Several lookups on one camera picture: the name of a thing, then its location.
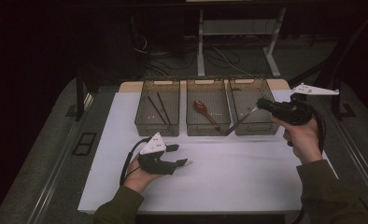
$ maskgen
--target tabletop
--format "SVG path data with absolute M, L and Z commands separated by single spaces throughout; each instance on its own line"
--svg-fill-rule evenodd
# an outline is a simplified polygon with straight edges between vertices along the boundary
M 276 101 L 290 100 L 292 92 L 285 80 L 268 83 Z M 134 125 L 141 86 L 141 82 L 123 83 L 116 93 L 78 211 L 92 214 L 113 198 L 128 152 L 144 138 Z M 181 90 L 180 114 L 185 116 L 185 88 Z M 187 136 L 185 117 L 181 117 L 179 136 L 163 137 L 167 145 L 179 144 L 179 149 L 164 153 L 162 160 L 188 158 L 193 164 L 151 183 L 143 192 L 145 201 L 138 213 L 283 214 L 300 210 L 302 185 L 296 166 L 301 163 L 283 139 L 283 131 L 280 127 L 274 135 Z

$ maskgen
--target green sleeve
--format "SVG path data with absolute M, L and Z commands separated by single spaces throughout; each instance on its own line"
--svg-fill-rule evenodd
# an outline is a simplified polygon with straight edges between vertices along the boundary
M 93 223 L 134 224 L 135 215 L 144 198 L 136 191 L 121 186 L 114 198 L 95 212 Z
M 297 167 L 303 182 L 301 201 L 311 223 L 368 223 L 359 194 L 337 179 L 325 160 Z

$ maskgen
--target transparent plastic bin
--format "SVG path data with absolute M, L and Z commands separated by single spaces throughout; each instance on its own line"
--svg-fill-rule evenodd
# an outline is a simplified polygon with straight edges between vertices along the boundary
M 275 101 L 274 95 L 265 78 L 259 76 L 228 77 L 227 94 L 233 123 L 236 123 L 251 111 L 258 99 L 264 97 Z M 271 121 L 271 113 L 266 110 L 254 111 L 236 129 L 236 135 L 275 134 L 278 125 Z
M 195 109 L 199 101 L 206 107 L 207 114 Z M 231 118 L 223 77 L 187 77 L 187 135 L 220 136 L 230 128 Z
M 147 77 L 134 124 L 140 136 L 179 135 L 180 78 Z

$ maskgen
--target metal stand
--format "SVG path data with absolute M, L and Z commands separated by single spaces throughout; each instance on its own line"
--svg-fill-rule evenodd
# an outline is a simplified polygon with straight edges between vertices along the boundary
M 77 84 L 77 117 L 76 121 L 81 119 L 84 113 L 84 86 L 82 81 L 81 69 L 77 68 L 76 71 L 76 84 Z
M 272 76 L 280 77 L 279 70 L 277 69 L 277 65 L 275 63 L 274 56 L 272 56 L 272 51 L 274 51 L 275 43 L 277 41 L 277 37 L 279 36 L 280 27 L 283 23 L 284 14 L 286 13 L 286 8 L 283 7 L 279 11 L 279 15 L 277 16 L 277 22 L 275 23 L 274 32 L 271 36 L 271 43 L 268 48 L 263 48 L 263 53 L 265 54 L 266 61 L 271 68 Z
M 271 32 L 264 32 L 262 33 L 263 35 L 265 34 L 271 34 L 271 42 L 269 44 L 269 46 L 267 48 L 263 48 L 263 52 L 265 54 L 266 60 L 271 68 L 272 71 L 272 75 L 274 77 L 280 77 L 280 73 L 277 69 L 277 65 L 275 63 L 275 59 L 272 56 L 272 52 L 274 51 L 274 47 L 277 41 L 277 37 L 279 35 L 279 31 L 280 31 L 280 27 L 283 23 L 283 18 L 284 15 L 286 13 L 286 8 L 283 7 L 280 9 L 279 14 L 277 16 L 276 22 L 275 22 L 275 26 L 271 29 Z M 205 34 L 205 27 L 204 27 L 204 11 L 200 10 L 199 12 L 199 38 L 198 38 L 198 55 L 197 55 L 197 62 L 198 62 L 198 76 L 204 76 L 205 75 L 205 61 L 204 61 L 204 54 L 203 54 L 203 39 L 204 39 L 204 35 L 235 35 L 235 34 L 239 34 L 239 35 L 255 35 L 256 32 L 252 31 L 251 29 L 248 29 L 246 31 L 246 26 L 249 25 L 249 23 L 246 23 L 246 21 L 233 21 L 232 22 L 232 26 L 239 26 L 242 25 L 245 26 L 245 28 L 240 29 L 240 27 L 238 29 L 236 29 L 236 27 L 227 27 L 230 25 L 229 21 L 216 21 L 216 22 L 220 22 L 221 23 L 221 27 L 219 31 L 213 31 L 211 32 L 209 29 L 207 29 L 206 34 Z

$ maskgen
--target finger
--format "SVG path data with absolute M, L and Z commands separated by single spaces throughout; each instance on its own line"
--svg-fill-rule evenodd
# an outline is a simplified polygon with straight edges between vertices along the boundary
M 291 141 L 290 132 L 287 129 L 284 130 L 283 138 L 286 139 L 287 141 Z
M 285 122 L 285 121 L 283 121 L 283 120 L 281 120 L 281 119 L 278 119 L 278 118 L 276 118 L 276 117 L 272 117 L 272 118 L 271 118 L 271 121 L 273 121 L 273 122 L 275 122 L 275 123 L 277 123 L 277 124 L 279 124 L 279 125 L 281 125 L 281 126 L 283 126 L 283 127 L 285 127 L 285 128 L 289 128 L 289 127 L 291 127 L 291 125 L 290 125 L 290 124 L 288 124 L 287 122 Z
M 139 157 L 139 153 L 137 153 L 134 158 L 131 160 L 131 162 L 129 163 L 129 168 L 132 166 L 138 166 L 138 157 Z

